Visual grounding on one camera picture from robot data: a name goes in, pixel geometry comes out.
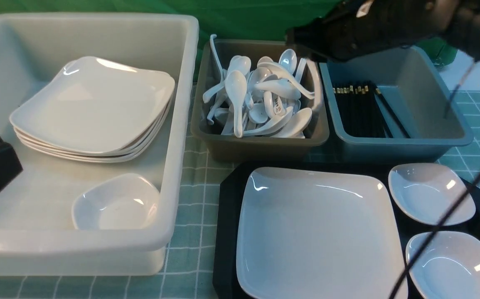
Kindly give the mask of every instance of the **plastic storage tub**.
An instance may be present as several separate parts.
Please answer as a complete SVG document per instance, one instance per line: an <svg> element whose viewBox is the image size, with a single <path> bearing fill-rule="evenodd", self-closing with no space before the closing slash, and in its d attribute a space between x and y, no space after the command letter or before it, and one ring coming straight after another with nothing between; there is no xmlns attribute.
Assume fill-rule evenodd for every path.
<svg viewBox="0 0 480 299"><path fill-rule="evenodd" d="M338 137L337 153L345 162L433 162L451 147L466 146L473 140L455 103L443 118L450 91L418 47L391 49L347 63L322 63L320 72ZM382 105L394 138L358 138L344 131L332 84L367 80L378 85L411 138L403 138Z"/></svg>
<svg viewBox="0 0 480 299"><path fill-rule="evenodd" d="M0 15L0 136L23 172L0 193L0 275L149 275L162 268L175 227L197 19L181 15L42 13ZM94 164L32 151L9 115L69 61L97 56L168 72L177 84L154 142L137 159ZM91 187L141 174L160 190L151 224L133 230L77 230L71 207Z"/></svg>
<svg viewBox="0 0 480 299"><path fill-rule="evenodd" d="M255 40L215 40L217 55L224 69L229 65L234 55L243 55L251 58L251 70L256 68L258 59L263 56L278 61L285 49L283 42L265 42ZM314 90L312 76L305 68L302 79L303 86L309 91ZM325 108L321 107L314 112L312 121L305 129L305 139L222 136L218 125L207 123L206 116L214 104L204 104L202 95L210 87L219 83L219 71L214 61L210 44L207 43L203 51L199 78L197 82L194 110L192 112L192 134L205 142L213 159L223 162L242 162L249 160L301 160L314 146L324 144L329 138L329 124ZM304 96L301 107L312 107L312 101Z"/></svg>

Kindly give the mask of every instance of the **green backdrop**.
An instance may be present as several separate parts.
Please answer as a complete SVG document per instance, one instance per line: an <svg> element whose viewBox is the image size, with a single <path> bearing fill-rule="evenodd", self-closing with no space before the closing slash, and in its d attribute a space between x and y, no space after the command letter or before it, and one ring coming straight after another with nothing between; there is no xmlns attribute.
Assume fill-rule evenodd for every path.
<svg viewBox="0 0 480 299"><path fill-rule="evenodd" d="M338 0L0 0L7 12L153 12L193 15L199 48L210 34L219 38L283 40L285 29L325 15ZM440 39L420 46L435 63L454 60L456 49Z"/></svg>

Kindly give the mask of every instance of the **black tray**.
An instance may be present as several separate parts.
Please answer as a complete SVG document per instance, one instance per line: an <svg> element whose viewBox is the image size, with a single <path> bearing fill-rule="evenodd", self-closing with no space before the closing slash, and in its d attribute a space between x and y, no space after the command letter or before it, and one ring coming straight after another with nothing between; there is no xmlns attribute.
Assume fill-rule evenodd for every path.
<svg viewBox="0 0 480 299"><path fill-rule="evenodd" d="M322 164L322 163L289 163L289 162L246 162L241 164L220 185L219 211L217 218L216 248L214 255L214 274L212 284L220 299L249 299L236 277L236 238L240 210L244 196L244 189L251 172L260 167L280 167L289 169L304 169L317 172L336 172L342 174L362 174L372 176L388 186L388 173L395 165L370 165L370 164ZM471 220L459 225L445 227L444 230L462 231L480 240L480 189L471 193L476 214ZM411 237L418 233L430 231L430 225L418 223L406 216L393 199L391 203L394 210L399 236L401 237L401 250L405 255L406 244ZM422 298L411 278L407 277L409 299Z"/></svg>

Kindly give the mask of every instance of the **teal plastic bin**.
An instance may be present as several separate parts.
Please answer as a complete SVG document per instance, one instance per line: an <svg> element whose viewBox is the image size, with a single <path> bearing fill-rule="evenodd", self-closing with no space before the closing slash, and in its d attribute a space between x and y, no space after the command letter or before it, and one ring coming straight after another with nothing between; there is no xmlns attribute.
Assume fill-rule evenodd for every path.
<svg viewBox="0 0 480 299"><path fill-rule="evenodd" d="M472 130L453 104L443 117L450 91L422 49L391 49L346 63L320 64L337 153L345 162L433 162L451 147L466 146ZM344 131L332 84L371 80L386 97L411 138L403 138L377 99L394 138L359 138Z"/></svg>

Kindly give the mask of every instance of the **chopsticks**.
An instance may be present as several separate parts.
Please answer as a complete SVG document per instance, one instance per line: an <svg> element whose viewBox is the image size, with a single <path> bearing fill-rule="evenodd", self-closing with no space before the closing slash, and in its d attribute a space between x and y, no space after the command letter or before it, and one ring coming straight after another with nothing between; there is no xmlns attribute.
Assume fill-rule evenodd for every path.
<svg viewBox="0 0 480 299"><path fill-rule="evenodd" d="M350 136L393 138L393 133L379 106L382 105L401 130L403 138L410 138L386 97L373 82L338 84L334 85L333 91L344 130Z"/></svg>

